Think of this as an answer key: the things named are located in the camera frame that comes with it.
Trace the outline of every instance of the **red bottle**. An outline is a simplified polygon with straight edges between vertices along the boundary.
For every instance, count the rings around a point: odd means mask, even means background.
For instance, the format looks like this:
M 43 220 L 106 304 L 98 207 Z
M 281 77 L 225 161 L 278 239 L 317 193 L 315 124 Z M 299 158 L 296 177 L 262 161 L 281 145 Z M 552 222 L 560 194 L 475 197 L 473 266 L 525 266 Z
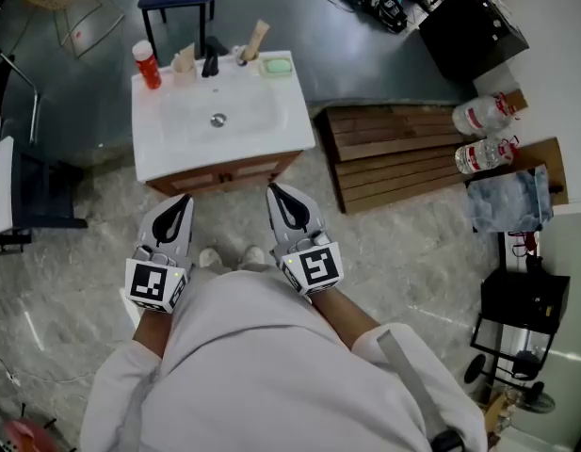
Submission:
M 151 44 L 147 40 L 140 40 L 133 46 L 132 52 L 148 89 L 158 89 L 162 81 Z

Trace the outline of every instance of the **white bottle cap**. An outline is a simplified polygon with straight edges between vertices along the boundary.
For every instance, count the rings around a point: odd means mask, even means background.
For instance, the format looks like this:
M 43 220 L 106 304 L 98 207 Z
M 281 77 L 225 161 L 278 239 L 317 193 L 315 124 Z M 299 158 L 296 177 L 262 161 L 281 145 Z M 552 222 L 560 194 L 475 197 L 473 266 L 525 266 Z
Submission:
M 133 46 L 131 52 L 137 62 L 148 60 L 153 55 L 152 45 L 147 40 L 140 40 Z

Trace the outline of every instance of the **sink drain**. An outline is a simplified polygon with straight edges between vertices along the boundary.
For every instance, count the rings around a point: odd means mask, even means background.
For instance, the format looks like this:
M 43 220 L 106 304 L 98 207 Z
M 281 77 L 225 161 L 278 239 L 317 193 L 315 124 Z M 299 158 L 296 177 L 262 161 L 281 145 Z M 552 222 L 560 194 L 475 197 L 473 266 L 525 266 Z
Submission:
M 217 114 L 213 114 L 213 117 L 211 117 L 211 125 L 213 127 L 223 127 L 225 125 L 225 122 L 227 121 L 227 116 L 225 114 L 221 114 L 221 113 L 217 113 Z

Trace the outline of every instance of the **green soap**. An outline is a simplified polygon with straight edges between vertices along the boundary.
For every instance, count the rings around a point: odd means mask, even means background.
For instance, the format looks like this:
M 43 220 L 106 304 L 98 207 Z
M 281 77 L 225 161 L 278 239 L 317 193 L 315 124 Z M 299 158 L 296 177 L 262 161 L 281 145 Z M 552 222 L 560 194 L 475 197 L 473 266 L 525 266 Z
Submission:
M 287 58 L 272 58 L 265 63 L 268 73 L 291 73 L 292 62 Z

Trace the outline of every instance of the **white marker cube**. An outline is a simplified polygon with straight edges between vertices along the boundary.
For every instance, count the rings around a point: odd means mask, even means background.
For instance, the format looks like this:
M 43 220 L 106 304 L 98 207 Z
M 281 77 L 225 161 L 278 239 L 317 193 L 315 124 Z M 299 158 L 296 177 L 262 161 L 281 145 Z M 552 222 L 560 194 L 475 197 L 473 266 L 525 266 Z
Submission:
M 286 254 L 278 267 L 301 295 L 330 288 L 345 277 L 338 243 Z
M 127 259 L 124 275 L 127 299 L 141 308 L 162 313 L 173 312 L 188 281 L 181 267 L 131 258 Z

